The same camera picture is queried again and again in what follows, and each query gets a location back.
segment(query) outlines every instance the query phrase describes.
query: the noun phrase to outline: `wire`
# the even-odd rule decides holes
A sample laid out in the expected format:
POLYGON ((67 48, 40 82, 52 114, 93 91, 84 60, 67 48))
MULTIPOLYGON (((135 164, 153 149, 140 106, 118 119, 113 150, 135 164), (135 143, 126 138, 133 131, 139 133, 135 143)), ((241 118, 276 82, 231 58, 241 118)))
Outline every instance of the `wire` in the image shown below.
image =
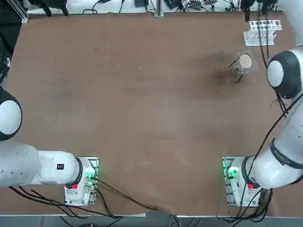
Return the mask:
POLYGON ((93 14, 98 14, 98 11, 96 11, 96 10, 94 9, 94 7, 95 7, 97 4, 99 4, 99 3, 100 3, 100 1, 97 1, 97 2, 94 4, 93 8, 91 8, 91 9, 84 9, 84 10, 82 11, 82 14, 84 14, 85 11, 92 11, 93 14))
POLYGON ((171 221, 172 221, 172 217, 173 217, 173 215, 171 215, 170 218, 169 218, 169 227, 170 227, 170 224, 171 224, 171 221))
POLYGON ((120 192, 120 191, 118 191, 117 189, 115 189, 114 187, 112 187, 112 186, 110 186, 109 184, 105 183, 104 181, 101 181, 100 179, 97 179, 97 178, 95 178, 95 177, 91 177, 91 179, 92 179, 92 180, 95 180, 95 181, 99 181, 100 183, 104 184, 104 185, 107 186, 108 188, 114 190, 116 193, 122 195, 123 197, 125 197, 125 198, 127 198, 127 199, 133 201, 134 203, 136 203, 136 204, 138 204, 138 205, 140 205, 140 206, 142 206, 142 207, 144 207, 144 208, 146 208, 146 209, 149 209, 149 210, 158 210, 158 209, 156 209, 156 208, 149 207, 149 206, 146 206, 146 205, 144 205, 144 204, 138 202, 137 200, 135 200, 135 199, 133 199, 133 198, 131 198, 131 197, 125 195, 124 193, 122 193, 122 192, 120 192))
MULTIPOLYGON (((258 24, 260 25, 260 3, 258 4, 258 24)), ((262 60, 264 63, 264 66, 266 69, 268 69, 268 64, 267 61, 265 60, 265 55, 262 47, 262 41, 261 41, 261 31, 258 29, 258 35, 259 35, 259 42, 260 42, 260 49, 261 49, 261 55, 262 55, 262 60)), ((268 47, 268 29, 266 29, 266 51, 267 51, 267 59, 269 59, 269 47, 268 47)), ((276 92, 276 96, 278 99, 279 106, 282 110, 282 112, 286 109, 285 104, 282 101, 281 96, 276 92)))
POLYGON ((31 197, 49 201, 50 203, 54 204, 54 206, 56 206, 57 208, 59 208, 60 210, 62 210, 67 216, 76 217, 76 218, 79 218, 79 219, 87 219, 87 218, 88 218, 88 217, 80 217, 80 216, 76 215, 69 207, 66 207, 66 208, 73 214, 73 216, 72 216, 72 215, 70 215, 68 212, 66 212, 64 209, 62 209, 62 208, 60 207, 60 205, 61 205, 61 206, 65 206, 65 204, 62 204, 62 203, 60 203, 60 202, 58 202, 58 201, 56 201, 56 200, 50 200, 50 199, 48 199, 48 198, 42 196, 41 194, 39 194, 39 193, 36 192, 35 190, 30 189, 30 191, 32 191, 33 193, 37 194, 38 196, 35 196, 35 195, 33 195, 33 194, 27 192, 27 191, 24 190, 24 188, 21 187, 21 186, 19 186, 19 188, 20 188, 25 194, 27 194, 27 195, 29 195, 29 196, 31 196, 31 197))
POLYGON ((190 225, 193 224, 195 220, 196 218, 194 218, 186 227, 190 227, 190 225))
POLYGON ((205 11, 208 12, 208 10, 205 7, 201 6, 201 8, 205 9, 205 11))
POLYGON ((74 227, 74 226, 72 226, 70 223, 68 223, 66 220, 64 220, 64 218, 62 218, 61 216, 59 216, 59 218, 61 218, 62 219, 62 221, 64 221, 67 225, 69 225, 70 227, 74 227))
POLYGON ((202 221, 202 218, 199 220, 199 222, 196 224, 196 225, 194 225, 193 227, 197 227, 198 225, 200 225, 200 223, 201 223, 201 221, 202 221))
POLYGON ((115 224, 116 222, 120 221, 123 217, 120 217, 118 220, 116 221, 113 221, 112 223, 110 223, 109 225, 107 225, 106 227, 110 227, 112 226, 113 224, 115 224))
POLYGON ((212 2, 210 0, 208 0, 208 1, 209 1, 210 5, 212 6, 212 10, 214 12, 214 5, 212 4, 212 2))
POLYGON ((101 199, 102 199, 102 201, 103 201, 103 203, 104 203, 105 210, 107 211, 108 215, 109 215, 111 218, 114 218, 114 219, 119 219, 119 218, 121 218, 121 217, 119 217, 119 216, 114 216, 114 215, 109 211, 109 208, 108 208, 108 206, 107 206, 106 200, 105 200, 105 198, 104 198, 102 192, 101 192, 98 188, 95 188, 95 190, 96 190, 96 192, 101 196, 101 199))
POLYGON ((1 65, 3 62, 3 41, 1 35, 0 35, 0 44, 1 44, 1 54, 0 54, 0 65, 1 65))
POLYGON ((230 1, 227 1, 227 0, 221 0, 221 1, 224 1, 224 2, 227 2, 227 3, 229 3, 229 9, 228 8, 225 8, 225 10, 227 10, 227 11, 230 11, 231 9, 233 10, 233 11, 235 11, 236 10, 236 7, 235 7, 235 5, 234 5, 234 3, 230 0, 230 1))
POLYGON ((154 6, 152 0, 151 0, 151 5, 152 5, 153 10, 156 11, 156 8, 155 8, 155 6, 154 6))
POLYGON ((184 2, 185 2, 185 0, 183 0, 180 4, 178 4, 178 7, 177 7, 176 12, 177 12, 178 10, 180 10, 180 12, 182 12, 182 10, 183 10, 183 12, 186 11, 186 9, 185 9, 184 6, 183 6, 183 3, 184 3, 184 2))
POLYGON ((174 219, 175 219, 175 223, 177 223, 178 224, 178 226, 180 227, 180 223, 178 222, 178 220, 177 220, 177 218, 173 215, 172 216, 174 219))
POLYGON ((232 218, 233 220, 228 220, 228 219, 225 219, 225 218, 218 218, 218 219, 223 220, 223 221, 226 221, 226 222, 228 222, 228 223, 233 223, 233 222, 235 222, 235 221, 237 221, 237 220, 239 220, 239 219, 247 219, 248 217, 244 217, 244 218, 243 218, 243 215, 245 214, 246 210, 248 209, 248 207, 250 206, 250 204, 252 203, 252 201, 255 199, 255 197, 256 197, 257 195, 259 195, 260 192, 261 192, 261 189, 260 189, 260 190, 251 198, 251 200, 250 200, 250 202, 248 203, 246 209, 244 210, 244 212, 243 212, 240 216, 237 215, 236 217, 230 217, 230 218, 232 218))
POLYGON ((80 225, 79 227, 98 227, 98 226, 96 226, 95 224, 83 224, 80 225))
MULTIPOLYGON (((26 195, 24 195, 23 193, 19 192, 17 189, 13 188, 13 187, 9 187, 11 190, 13 190, 15 193, 17 193, 18 195, 20 195, 21 197, 23 198, 26 198, 28 200, 31 200, 31 201, 35 201, 35 202, 39 202, 39 203, 42 203, 42 204, 46 204, 46 205, 50 205, 50 206, 55 206, 53 205, 52 203, 49 203, 49 202, 45 202, 45 201, 41 201, 41 200, 37 200, 37 199, 33 199, 31 197, 28 197, 26 195)), ((103 214, 101 212, 97 212, 97 211, 94 211, 94 210, 89 210, 89 209, 85 209, 83 207, 77 207, 77 206, 72 206, 72 205, 67 205, 67 204, 60 204, 59 206, 64 206, 64 207, 71 207, 71 208, 74 208, 74 209, 79 209, 79 210, 83 210, 83 211, 87 211, 89 213, 94 213, 94 214, 99 214, 99 215, 103 215, 103 216, 107 216, 107 217, 110 217, 109 215, 107 214, 103 214)))
POLYGON ((121 13, 122 6, 123 6, 124 1, 125 1, 125 0, 122 0, 122 1, 121 1, 121 7, 120 7, 120 10, 119 10, 119 13, 121 13))

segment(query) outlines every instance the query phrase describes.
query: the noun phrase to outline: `black cable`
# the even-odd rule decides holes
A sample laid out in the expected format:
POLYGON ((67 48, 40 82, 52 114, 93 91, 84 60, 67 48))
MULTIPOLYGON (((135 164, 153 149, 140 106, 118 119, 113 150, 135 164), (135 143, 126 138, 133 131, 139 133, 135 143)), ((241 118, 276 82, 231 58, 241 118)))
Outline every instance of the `black cable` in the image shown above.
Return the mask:
POLYGON ((182 10, 183 10, 183 12, 185 12, 185 9, 184 9, 184 7, 183 7, 183 3, 185 2, 185 0, 183 0, 180 4, 178 4, 178 7, 177 7, 177 10, 176 10, 176 12, 178 11, 178 10, 180 10, 180 12, 182 12, 182 10))
POLYGON ((118 220, 116 221, 113 221, 112 223, 110 223, 109 225, 107 225, 106 227, 110 227, 112 226, 113 224, 115 224, 116 222, 120 221, 123 217, 120 217, 118 220))
POLYGON ((121 13, 122 6, 123 6, 124 1, 125 1, 125 0, 122 0, 122 1, 121 1, 121 7, 120 7, 120 10, 119 10, 119 13, 121 13))
MULTIPOLYGON (((226 219, 224 219, 224 218, 219 218, 219 219, 220 219, 220 220, 224 220, 224 221, 226 221, 226 222, 228 222, 228 223, 234 223, 234 222, 236 222, 232 227, 238 225, 238 224, 239 224, 241 221, 243 221, 243 220, 250 220, 250 221, 252 221, 252 222, 261 222, 261 221, 264 219, 264 217, 266 216, 266 213, 267 213, 267 210, 268 210, 269 203, 271 202, 272 194, 273 194, 273 192, 272 192, 272 189, 271 189, 271 190, 270 190, 270 193, 269 193, 268 200, 267 200, 265 206, 263 207, 263 209, 262 209, 261 211, 258 211, 258 210, 260 209, 260 207, 261 207, 261 205, 259 205, 259 206, 256 208, 256 211, 255 211, 253 214, 248 215, 247 217, 242 217, 243 214, 244 214, 244 213, 246 212, 246 210, 248 209, 248 207, 250 206, 250 203, 253 201, 254 198, 252 198, 251 201, 249 202, 248 206, 246 207, 245 211, 243 212, 243 214, 242 214, 240 217, 234 218, 234 220, 226 220, 226 219), (259 218, 260 216, 262 216, 262 214, 263 214, 263 217, 262 217, 260 220, 254 221, 254 219, 259 218)), ((259 202, 260 204, 263 202, 265 195, 266 195, 266 193, 264 193, 264 195, 263 195, 261 201, 259 202)))
POLYGON ((209 1, 210 5, 212 6, 212 10, 214 12, 214 5, 212 4, 212 2, 210 0, 208 0, 208 1, 209 1))
POLYGON ((244 210, 244 212, 243 212, 240 216, 237 215, 236 217, 230 217, 230 218, 232 218, 233 220, 227 220, 227 219, 225 219, 225 218, 218 218, 218 219, 223 220, 223 221, 226 221, 226 222, 228 222, 228 223, 233 223, 233 222, 235 222, 235 221, 237 221, 237 220, 239 220, 239 219, 243 219, 242 217, 243 217, 243 215, 245 214, 246 210, 248 209, 248 207, 250 206, 250 204, 252 203, 252 201, 255 199, 255 197, 256 197, 257 195, 259 195, 260 192, 261 192, 261 189, 260 189, 260 190, 251 198, 251 200, 250 200, 250 202, 248 203, 246 209, 244 210))
POLYGON ((194 223, 195 219, 196 218, 194 218, 186 227, 190 227, 190 225, 194 223))
POLYGON ((111 218, 114 218, 114 219, 119 219, 119 218, 121 218, 121 217, 119 217, 119 216, 114 216, 114 215, 110 212, 110 210, 109 210, 109 208, 108 208, 108 205, 107 205, 107 203, 106 203, 106 200, 105 200, 105 198, 104 198, 102 192, 101 192, 98 188, 95 188, 95 190, 96 190, 96 192, 100 195, 100 197, 101 197, 101 199, 102 199, 102 201, 103 201, 103 203, 104 203, 105 210, 106 210, 106 212, 108 213, 108 215, 109 215, 111 218))
POLYGON ((56 206, 57 208, 59 208, 60 210, 62 210, 67 216, 76 217, 76 218, 79 218, 79 219, 87 219, 87 218, 88 218, 88 217, 80 217, 80 216, 76 215, 69 207, 66 207, 66 208, 73 214, 73 216, 72 216, 72 215, 70 215, 68 212, 66 212, 64 209, 62 209, 62 208, 60 207, 60 206, 65 206, 65 204, 62 204, 62 203, 60 203, 60 202, 58 202, 58 201, 56 201, 56 200, 50 200, 50 199, 48 199, 48 198, 42 196, 41 194, 39 194, 39 193, 36 192, 35 190, 30 189, 30 191, 32 191, 33 193, 36 193, 38 196, 35 196, 35 195, 33 195, 33 194, 27 192, 27 191, 24 190, 24 188, 21 187, 21 186, 19 186, 19 188, 20 188, 25 194, 27 194, 27 195, 29 195, 29 196, 31 196, 31 197, 38 198, 38 199, 42 199, 42 200, 45 200, 45 201, 49 201, 50 203, 54 204, 54 206, 56 206))
POLYGON ((156 8, 155 8, 155 6, 153 5, 152 0, 151 0, 151 5, 152 5, 153 10, 156 11, 156 8))
POLYGON ((225 10, 228 10, 228 11, 230 11, 231 9, 232 10, 234 10, 235 9, 235 5, 234 5, 234 3, 230 0, 230 1, 227 1, 227 0, 222 0, 222 1, 225 1, 225 2, 227 2, 227 3, 229 3, 229 9, 228 8, 225 8, 225 10))
MULTIPOLYGON (((260 25, 260 4, 258 4, 258 25, 260 25)), ((258 35, 259 35, 259 42, 260 42, 260 49, 261 49, 261 55, 262 55, 262 60, 264 63, 264 66, 266 68, 266 70, 268 69, 268 64, 267 61, 265 60, 265 55, 264 55, 264 51, 263 51, 263 47, 262 47, 262 42, 261 42, 261 31, 260 29, 258 29, 258 35)), ((268 47, 268 29, 266 30, 266 50, 267 50, 267 58, 269 59, 269 47, 268 47)), ((285 110, 285 104, 283 103, 281 96, 276 92, 276 96, 279 102, 279 106, 282 109, 283 112, 283 108, 285 110)))
POLYGON ((180 227, 180 223, 178 222, 177 218, 175 217, 175 215, 172 216, 175 219, 175 222, 178 224, 178 226, 180 227))
POLYGON ((3 62, 3 41, 1 35, 0 35, 0 44, 1 44, 1 54, 0 54, 0 65, 1 65, 3 62))
POLYGON ((205 9, 205 11, 208 12, 208 10, 205 7, 201 6, 201 8, 205 9))
POLYGON ((84 9, 84 10, 82 11, 82 14, 84 14, 85 11, 92 11, 93 14, 98 14, 98 11, 96 11, 96 10, 94 9, 94 7, 95 7, 98 3, 100 3, 100 2, 97 1, 97 2, 94 4, 93 8, 91 8, 91 9, 84 9))
POLYGON ((100 183, 104 184, 104 185, 107 186, 108 188, 114 190, 116 193, 122 195, 123 197, 125 197, 125 198, 131 200, 132 202, 134 202, 134 203, 136 203, 136 204, 138 204, 138 205, 140 205, 140 206, 142 206, 142 207, 144 207, 144 208, 146 208, 146 209, 149 209, 149 210, 158 210, 158 209, 156 209, 156 208, 149 207, 149 206, 146 206, 146 205, 144 205, 144 204, 138 202, 137 200, 135 200, 135 199, 133 199, 133 198, 131 198, 131 197, 125 195, 124 193, 122 193, 122 192, 120 192, 120 191, 118 191, 117 189, 115 189, 114 187, 112 187, 112 186, 110 186, 109 184, 105 183, 104 181, 101 181, 100 179, 97 179, 97 178, 95 178, 95 177, 91 177, 91 179, 92 179, 92 180, 95 180, 95 181, 99 181, 100 183))
MULTIPOLYGON (((39 203, 42 203, 42 204, 45 204, 45 205, 55 206, 52 203, 44 202, 44 201, 41 201, 41 200, 36 200, 36 199, 31 198, 31 197, 28 197, 28 196, 24 195, 23 193, 19 192, 17 189, 13 188, 13 187, 9 187, 9 188, 11 190, 13 190, 15 193, 17 193, 18 195, 20 195, 21 197, 26 198, 28 200, 39 202, 39 203)), ((94 214, 99 214, 99 215, 103 215, 103 216, 106 216, 106 217, 110 217, 107 214, 103 214, 103 213, 100 213, 100 212, 97 212, 97 211, 94 211, 94 210, 85 209, 83 207, 77 207, 77 206, 72 206, 72 205, 67 205, 67 204, 59 205, 59 206, 71 207, 71 208, 74 208, 74 209, 79 209, 79 210, 87 211, 89 213, 94 213, 94 214)))
POLYGON ((196 225, 194 225, 193 227, 197 227, 198 225, 200 225, 201 221, 202 221, 202 218, 201 218, 201 219, 198 221, 198 223, 197 223, 196 225))
POLYGON ((59 216, 59 218, 61 218, 62 219, 62 221, 64 221, 67 225, 69 225, 70 227, 74 227, 74 226, 72 226, 70 223, 68 223, 66 220, 64 220, 64 218, 62 218, 61 216, 59 216))
POLYGON ((98 227, 97 225, 95 225, 95 224, 83 224, 83 225, 80 225, 80 226, 78 226, 78 227, 98 227))

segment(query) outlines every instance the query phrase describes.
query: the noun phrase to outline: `black connector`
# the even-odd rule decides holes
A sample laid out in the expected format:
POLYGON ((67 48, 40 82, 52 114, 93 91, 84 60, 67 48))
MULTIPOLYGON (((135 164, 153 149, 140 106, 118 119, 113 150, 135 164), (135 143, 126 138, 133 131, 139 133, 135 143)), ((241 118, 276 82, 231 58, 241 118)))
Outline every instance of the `black connector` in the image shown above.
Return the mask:
POLYGON ((201 10, 201 2, 197 0, 191 0, 189 3, 189 8, 201 10))
POLYGON ((134 6, 136 8, 145 7, 145 9, 147 11, 148 0, 134 0, 134 6))

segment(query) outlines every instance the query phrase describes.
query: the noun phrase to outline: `power cable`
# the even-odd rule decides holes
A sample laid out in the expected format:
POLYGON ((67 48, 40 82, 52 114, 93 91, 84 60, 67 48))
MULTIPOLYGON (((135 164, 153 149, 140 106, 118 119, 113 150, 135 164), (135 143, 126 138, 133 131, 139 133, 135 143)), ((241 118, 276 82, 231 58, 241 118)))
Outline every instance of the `power cable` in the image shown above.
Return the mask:
MULTIPOLYGON (((45 202, 45 201, 42 201, 44 199, 41 198, 41 200, 37 200, 37 199, 34 199, 32 197, 29 197, 29 196, 26 196, 24 195, 23 193, 19 192, 17 189, 15 189, 14 187, 9 187, 11 190, 13 190, 15 193, 17 193, 18 195, 20 195, 21 197, 25 198, 25 199, 28 199, 28 200, 31 200, 31 201, 35 201, 35 202, 39 202, 39 203, 42 203, 42 204, 45 204, 45 205, 50 205, 50 206, 56 206, 50 202, 45 202)), ((94 210, 89 210, 89 209, 86 209, 86 208, 83 208, 83 207, 77 207, 77 206, 72 206, 72 205, 67 205, 67 204, 62 204, 60 202, 58 202, 58 205, 61 206, 61 207, 70 207, 70 208, 74 208, 74 209, 79 209, 79 210, 83 210, 83 211, 87 211, 89 213, 93 213, 93 214, 99 214, 99 215, 103 215, 103 216, 107 216, 107 217, 110 217, 109 215, 107 214, 104 214, 104 213, 101 213, 101 212, 98 212, 98 211, 94 211, 94 210)))
MULTIPOLYGON (((258 25, 260 25, 260 4, 258 4, 258 25)), ((259 42, 260 42, 260 50, 261 50, 261 55, 262 55, 262 60, 264 63, 264 66, 266 68, 266 70, 268 69, 268 64, 267 61, 265 60, 265 55, 264 55, 264 51, 263 51, 263 47, 262 47, 262 41, 261 41, 261 31, 260 29, 258 29, 258 35, 259 35, 259 42)), ((266 29, 266 51, 267 51, 267 59, 269 59, 269 46, 268 46, 268 29, 266 29)), ((277 96, 277 100, 279 103, 279 106, 283 111, 285 111, 286 106, 284 104, 284 102, 282 101, 281 96, 276 92, 276 96, 277 96)))
POLYGON ((72 226, 70 223, 68 223, 64 218, 62 218, 61 216, 59 216, 59 218, 61 218, 62 219, 62 221, 64 221, 67 225, 69 225, 70 227, 74 227, 74 226, 72 226))
POLYGON ((196 218, 194 218, 186 227, 190 227, 190 225, 193 224, 195 220, 196 218))
POLYGON ((97 179, 97 178, 95 178, 95 177, 91 177, 91 179, 92 179, 92 180, 95 180, 95 181, 98 181, 98 182, 100 182, 100 183, 102 183, 102 184, 104 184, 106 187, 112 189, 112 190, 115 191, 116 193, 122 195, 123 197, 129 199, 130 201, 132 201, 132 202, 138 204, 138 205, 141 206, 141 207, 144 207, 144 208, 149 209, 149 210, 158 210, 158 209, 156 209, 156 208, 149 207, 149 206, 146 206, 146 205, 144 205, 144 204, 138 202, 137 200, 135 200, 135 199, 129 197, 128 195, 125 195, 124 193, 120 192, 119 190, 115 189, 114 187, 110 186, 109 184, 105 183, 104 181, 102 181, 102 180, 100 180, 100 179, 97 179))
POLYGON ((114 218, 114 219, 119 219, 119 218, 121 218, 121 217, 119 217, 119 216, 114 216, 114 215, 109 211, 108 205, 107 205, 107 203, 106 203, 106 200, 105 200, 105 198, 104 198, 102 192, 101 192, 98 188, 95 188, 95 190, 96 190, 96 192, 100 195, 100 197, 101 197, 101 199, 102 199, 102 201, 103 201, 103 203, 104 203, 105 210, 106 210, 106 212, 108 213, 108 215, 109 215, 111 218, 114 218))
POLYGON ((106 227, 110 227, 112 226, 113 224, 115 224, 116 222, 120 221, 123 217, 120 217, 118 220, 116 221, 113 221, 112 223, 110 223, 109 225, 107 225, 106 227))
POLYGON ((31 196, 31 197, 33 197, 33 198, 38 198, 38 199, 43 199, 43 200, 45 200, 45 201, 49 201, 49 202, 52 203, 54 206, 56 206, 57 208, 59 208, 60 210, 62 210, 63 213, 65 213, 67 216, 76 217, 76 218, 79 218, 79 219, 87 219, 87 218, 88 218, 88 217, 80 217, 80 216, 76 215, 69 207, 66 207, 66 208, 73 214, 73 216, 72 216, 72 215, 70 215, 68 212, 66 212, 64 209, 62 209, 62 208, 60 207, 60 205, 65 206, 65 204, 62 204, 62 203, 60 203, 60 202, 58 202, 58 201, 56 201, 56 200, 50 200, 50 199, 48 199, 48 198, 42 196, 41 194, 39 194, 39 193, 36 192, 35 190, 30 189, 30 191, 32 191, 33 193, 37 194, 38 196, 33 195, 33 194, 27 192, 27 191, 24 190, 24 188, 21 187, 21 186, 19 186, 19 188, 20 188, 25 194, 27 194, 27 195, 29 195, 29 196, 31 196))
POLYGON ((177 225, 180 227, 180 223, 178 222, 177 218, 175 215, 172 216, 175 219, 174 223, 177 223, 177 225))
POLYGON ((78 227, 98 227, 98 226, 95 225, 95 224, 83 224, 83 225, 80 225, 78 227))
POLYGON ((196 225, 194 225, 193 227, 197 227, 198 225, 200 225, 200 223, 201 223, 201 221, 202 221, 202 218, 199 220, 199 222, 196 224, 196 225))
POLYGON ((210 5, 212 6, 212 11, 214 12, 214 5, 212 4, 212 2, 210 0, 208 0, 210 5))
POLYGON ((121 13, 122 6, 123 6, 124 1, 125 1, 125 0, 122 0, 122 1, 121 1, 121 7, 120 7, 120 10, 119 10, 119 13, 121 13))
POLYGON ((94 9, 94 7, 95 7, 97 4, 99 4, 99 3, 100 3, 100 2, 97 1, 97 2, 94 4, 93 8, 91 8, 91 9, 84 9, 84 10, 82 11, 82 14, 84 14, 85 11, 91 11, 93 14, 98 14, 98 11, 96 11, 96 10, 94 9))
POLYGON ((156 8, 155 8, 155 6, 154 6, 152 0, 151 0, 151 5, 152 5, 153 10, 156 11, 156 8))

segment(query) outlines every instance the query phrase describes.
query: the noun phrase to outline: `metal stand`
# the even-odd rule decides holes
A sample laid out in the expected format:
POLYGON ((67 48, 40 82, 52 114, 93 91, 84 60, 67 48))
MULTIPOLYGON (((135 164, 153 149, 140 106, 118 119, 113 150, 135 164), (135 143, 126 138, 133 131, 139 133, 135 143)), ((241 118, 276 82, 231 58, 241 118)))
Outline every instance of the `metal stand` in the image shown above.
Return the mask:
POLYGON ((22 24, 28 23, 28 14, 26 10, 20 5, 18 0, 6 0, 10 6, 14 9, 14 11, 18 14, 18 16, 21 18, 22 24))
MULTIPOLYGON (((229 68, 230 68, 234 63, 236 63, 237 60, 235 60, 235 61, 229 66, 229 68)), ((241 78, 242 78, 242 76, 243 76, 243 74, 244 74, 244 72, 245 72, 245 69, 244 69, 244 71, 243 71, 242 73, 239 74, 240 77, 239 77, 238 81, 234 81, 234 82, 232 82, 232 83, 239 83, 240 80, 241 80, 241 78)))
MULTIPOLYGON (((95 169, 95 178, 98 178, 98 169, 99 169, 99 157, 85 157, 87 158, 93 168, 95 169)), ((89 205, 94 205, 96 203, 96 191, 90 193, 89 197, 89 205)))
POLYGON ((162 0, 157 0, 157 9, 154 16, 156 18, 164 18, 164 13, 162 12, 162 0))
POLYGON ((223 174, 224 174, 224 180, 225 180, 225 191, 226 191, 226 197, 227 197, 227 204, 228 206, 235 206, 233 193, 232 193, 232 186, 227 179, 227 173, 228 169, 231 167, 233 160, 235 160, 238 157, 233 156, 224 156, 223 161, 223 174))

